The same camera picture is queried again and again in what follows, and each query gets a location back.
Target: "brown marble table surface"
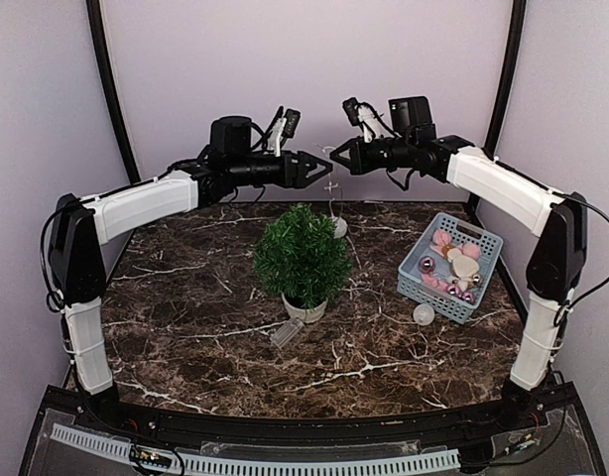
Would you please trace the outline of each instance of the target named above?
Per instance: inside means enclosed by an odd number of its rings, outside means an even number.
[[[237,417],[373,417],[498,399],[521,321],[497,274],[472,319],[420,327],[397,268],[459,204],[345,203],[352,276],[324,318],[282,350],[288,319],[260,290],[254,244],[288,204],[217,205],[139,229],[104,299],[121,399]],[[328,212],[327,203],[312,208]]]

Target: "potted plant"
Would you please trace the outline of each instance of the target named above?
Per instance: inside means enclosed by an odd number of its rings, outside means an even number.
[[[254,267],[261,284],[282,296],[291,317],[316,322],[348,279],[346,245],[334,232],[331,218],[294,205],[267,226],[256,245]]]

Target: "white pot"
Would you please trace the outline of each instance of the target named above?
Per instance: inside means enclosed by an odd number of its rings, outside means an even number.
[[[285,309],[287,310],[287,314],[289,315],[289,317],[300,319],[306,324],[318,322],[324,315],[324,310],[326,309],[326,305],[328,304],[328,300],[326,300],[321,305],[319,305],[318,307],[314,307],[313,309],[300,309],[298,307],[292,306],[285,297],[285,295],[282,295],[282,297],[283,303],[285,304]]]

